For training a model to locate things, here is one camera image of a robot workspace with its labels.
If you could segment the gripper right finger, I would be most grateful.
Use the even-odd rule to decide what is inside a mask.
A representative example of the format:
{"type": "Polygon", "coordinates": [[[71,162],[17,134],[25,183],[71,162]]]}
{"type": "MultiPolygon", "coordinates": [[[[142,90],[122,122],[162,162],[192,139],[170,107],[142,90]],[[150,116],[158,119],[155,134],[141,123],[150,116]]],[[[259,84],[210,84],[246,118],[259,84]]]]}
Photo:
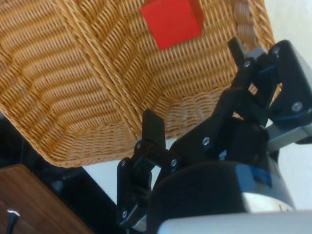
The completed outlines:
{"type": "Polygon", "coordinates": [[[186,165],[226,161],[257,165],[292,143],[312,142],[312,71],[293,44],[282,40],[256,56],[237,39],[229,49],[238,67],[209,118],[171,150],[186,165]]]}

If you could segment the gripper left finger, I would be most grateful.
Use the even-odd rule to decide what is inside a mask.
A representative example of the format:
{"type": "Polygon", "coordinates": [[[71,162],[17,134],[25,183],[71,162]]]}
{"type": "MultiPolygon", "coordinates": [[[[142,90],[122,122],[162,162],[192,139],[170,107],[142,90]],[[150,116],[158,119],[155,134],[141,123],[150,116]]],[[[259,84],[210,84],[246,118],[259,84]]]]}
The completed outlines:
{"type": "Polygon", "coordinates": [[[136,224],[147,214],[152,195],[152,169],[160,168],[156,184],[175,172],[181,158],[166,149],[164,120],[147,109],[142,116],[141,139],[131,158],[117,167],[117,222],[136,224]]]}

